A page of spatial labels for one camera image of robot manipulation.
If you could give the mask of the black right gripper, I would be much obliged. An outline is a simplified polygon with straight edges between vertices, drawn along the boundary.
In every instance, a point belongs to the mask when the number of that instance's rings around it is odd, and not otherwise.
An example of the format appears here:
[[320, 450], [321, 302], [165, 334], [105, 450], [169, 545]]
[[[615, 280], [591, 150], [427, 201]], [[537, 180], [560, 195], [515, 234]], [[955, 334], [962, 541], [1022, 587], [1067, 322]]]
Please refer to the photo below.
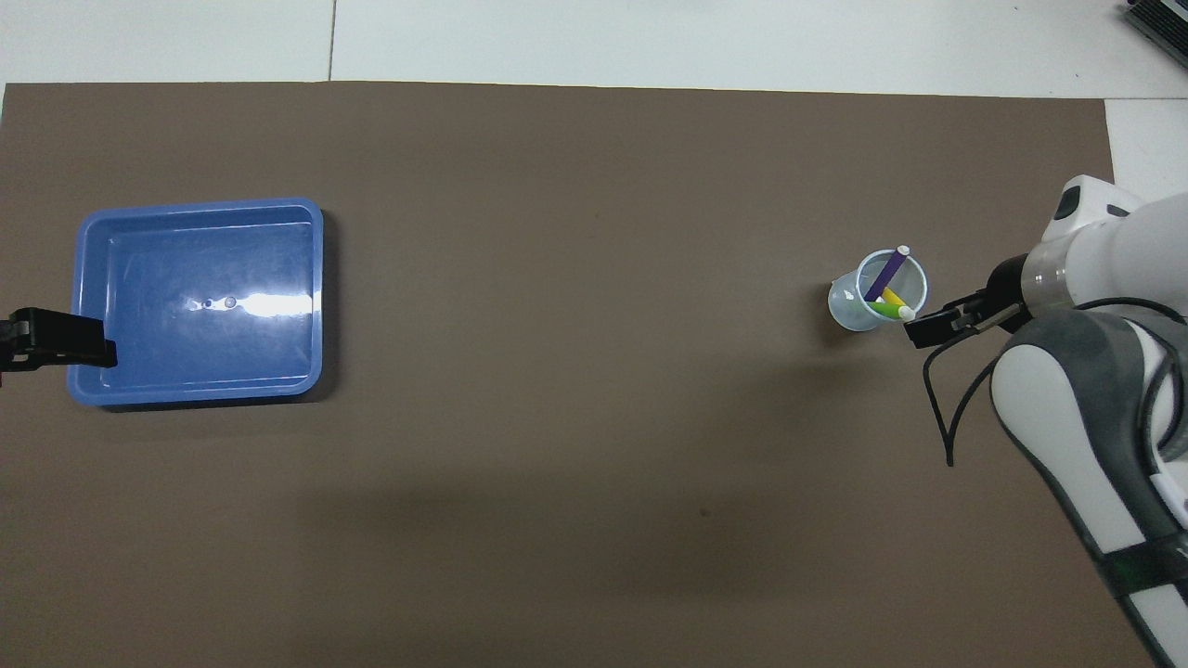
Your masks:
[[980, 290], [946, 303], [942, 310], [904, 322], [909, 342], [916, 349], [947, 345], [962, 338], [969, 328], [969, 319], [978, 326], [1018, 330], [1032, 319], [1022, 289], [1024, 267], [1026, 257], [998, 263]]

